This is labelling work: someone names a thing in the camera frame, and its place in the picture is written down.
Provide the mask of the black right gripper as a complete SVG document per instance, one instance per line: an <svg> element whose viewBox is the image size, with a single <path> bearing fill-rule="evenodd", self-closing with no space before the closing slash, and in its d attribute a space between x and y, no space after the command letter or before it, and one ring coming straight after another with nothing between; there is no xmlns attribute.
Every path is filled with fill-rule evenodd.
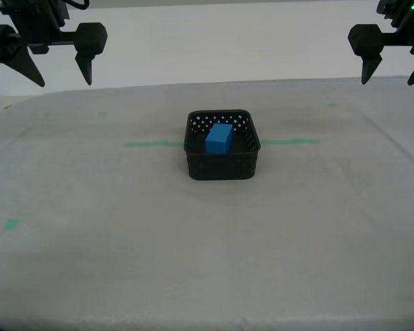
<svg viewBox="0 0 414 331"><path fill-rule="evenodd" d="M394 33L386 34L387 46L411 46L414 54L414 1L381 0L377 13L391 20ZM384 34L376 24L357 24L348 34L348 41L355 55L362 59L361 83L365 85L382 62L380 53L384 49ZM414 71L407 84L414 85Z"/></svg>

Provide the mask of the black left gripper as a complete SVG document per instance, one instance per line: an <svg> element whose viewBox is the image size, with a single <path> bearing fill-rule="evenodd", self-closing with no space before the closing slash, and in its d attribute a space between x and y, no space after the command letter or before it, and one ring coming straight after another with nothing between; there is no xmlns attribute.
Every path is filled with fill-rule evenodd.
<svg viewBox="0 0 414 331"><path fill-rule="evenodd" d="M92 61L104 51L108 33L99 22L80 23L75 33L61 31L65 20L70 18L67 6L76 8L77 2L2 1L0 11L11 18L20 37L12 26L0 25L0 64L44 87L45 81L30 57L28 47L34 54L46 54L50 46L69 46L74 40L75 60L86 83L91 86Z"/></svg>

